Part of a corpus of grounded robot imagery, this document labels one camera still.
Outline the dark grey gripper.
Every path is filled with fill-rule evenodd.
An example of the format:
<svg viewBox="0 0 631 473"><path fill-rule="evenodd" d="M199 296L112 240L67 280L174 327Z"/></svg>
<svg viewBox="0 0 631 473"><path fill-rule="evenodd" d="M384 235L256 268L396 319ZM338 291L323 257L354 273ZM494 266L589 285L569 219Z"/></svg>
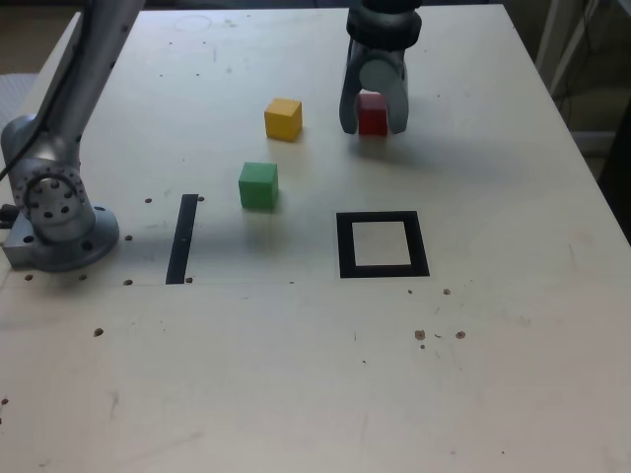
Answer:
<svg viewBox="0 0 631 473"><path fill-rule="evenodd" d="M389 131L392 134L404 132L409 116L404 50L370 48L355 39L350 40L339 103L340 124L347 134L357 133L356 101L363 88L386 100Z"/></svg>

